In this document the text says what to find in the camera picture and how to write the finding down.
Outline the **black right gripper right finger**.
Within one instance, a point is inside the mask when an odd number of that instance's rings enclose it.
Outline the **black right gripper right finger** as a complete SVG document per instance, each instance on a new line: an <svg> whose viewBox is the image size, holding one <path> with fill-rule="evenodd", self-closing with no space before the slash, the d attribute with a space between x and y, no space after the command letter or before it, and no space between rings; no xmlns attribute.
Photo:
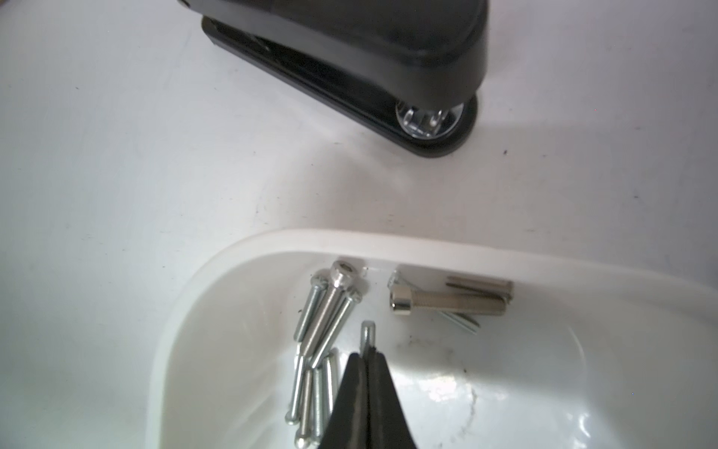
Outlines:
<svg viewBox="0 0 718 449"><path fill-rule="evenodd" d="M416 449L386 357L368 351L368 448Z"/></svg>

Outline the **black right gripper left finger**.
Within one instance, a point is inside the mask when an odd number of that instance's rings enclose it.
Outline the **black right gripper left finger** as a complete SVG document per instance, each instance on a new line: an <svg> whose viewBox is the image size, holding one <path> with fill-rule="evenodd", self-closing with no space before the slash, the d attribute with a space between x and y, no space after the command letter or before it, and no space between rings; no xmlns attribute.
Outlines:
<svg viewBox="0 0 718 449"><path fill-rule="evenodd" d="M368 448L368 417L368 370L361 355L353 353L319 449Z"/></svg>

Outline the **small silver screw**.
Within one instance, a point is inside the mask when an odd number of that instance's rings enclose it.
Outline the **small silver screw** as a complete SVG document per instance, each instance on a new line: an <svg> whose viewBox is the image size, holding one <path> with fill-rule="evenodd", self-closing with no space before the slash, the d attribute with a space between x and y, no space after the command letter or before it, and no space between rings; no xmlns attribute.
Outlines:
<svg viewBox="0 0 718 449"><path fill-rule="evenodd" d="M374 321L365 320L361 325L359 354L364 360L375 350L376 346L376 324Z"/></svg>

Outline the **white plastic storage box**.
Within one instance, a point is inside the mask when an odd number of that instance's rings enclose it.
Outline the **white plastic storage box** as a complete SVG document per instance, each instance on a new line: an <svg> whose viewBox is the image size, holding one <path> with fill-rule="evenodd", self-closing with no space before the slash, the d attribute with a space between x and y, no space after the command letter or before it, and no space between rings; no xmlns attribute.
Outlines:
<svg viewBox="0 0 718 449"><path fill-rule="evenodd" d="M717 292L637 269L427 239L285 230L220 252L179 296L153 363L149 448L290 448L293 334L310 278L337 260L364 294L337 340L377 327L421 448L714 448ZM451 275L514 284L470 334L396 316L394 272L424 290Z"/></svg>

